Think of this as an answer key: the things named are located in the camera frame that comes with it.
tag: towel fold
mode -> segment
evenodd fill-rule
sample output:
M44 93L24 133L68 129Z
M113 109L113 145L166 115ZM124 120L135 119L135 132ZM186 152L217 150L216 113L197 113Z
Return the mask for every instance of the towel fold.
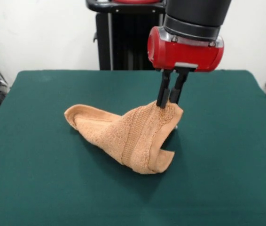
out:
M174 152L161 146L181 119L183 110L174 103L165 109L156 101L123 116L87 105L74 105L64 113L67 122L91 144L135 172L164 172Z

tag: orange towel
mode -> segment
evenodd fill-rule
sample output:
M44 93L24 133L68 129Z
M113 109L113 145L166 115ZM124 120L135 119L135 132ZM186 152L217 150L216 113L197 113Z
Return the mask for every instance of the orange towel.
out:
M87 105L74 105L64 113L67 122L88 142L141 174L161 173L171 164L174 152L161 146L182 114L177 104L168 102L161 109L156 101L123 116Z

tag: green table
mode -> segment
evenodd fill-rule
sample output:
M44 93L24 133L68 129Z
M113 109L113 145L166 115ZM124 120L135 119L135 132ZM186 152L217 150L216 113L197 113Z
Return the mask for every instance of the green table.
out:
M190 75L163 174L119 165L64 119L78 103L124 114L160 78L21 72L0 108L0 226L266 226L266 96L249 72Z

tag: black cart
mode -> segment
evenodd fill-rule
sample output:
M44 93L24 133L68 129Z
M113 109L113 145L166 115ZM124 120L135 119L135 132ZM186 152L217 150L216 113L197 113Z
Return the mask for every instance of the black cart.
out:
M161 0L86 0L96 14L96 34L101 70L153 70L147 42L153 26L162 25Z

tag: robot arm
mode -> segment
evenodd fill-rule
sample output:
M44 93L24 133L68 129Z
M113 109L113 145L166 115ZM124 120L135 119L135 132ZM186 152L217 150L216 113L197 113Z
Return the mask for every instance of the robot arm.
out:
M219 37L231 0L167 0L164 25L154 27L148 40L148 57L163 72L157 106L178 103L190 71L210 72L221 61L224 42ZM179 76L168 89L170 74Z

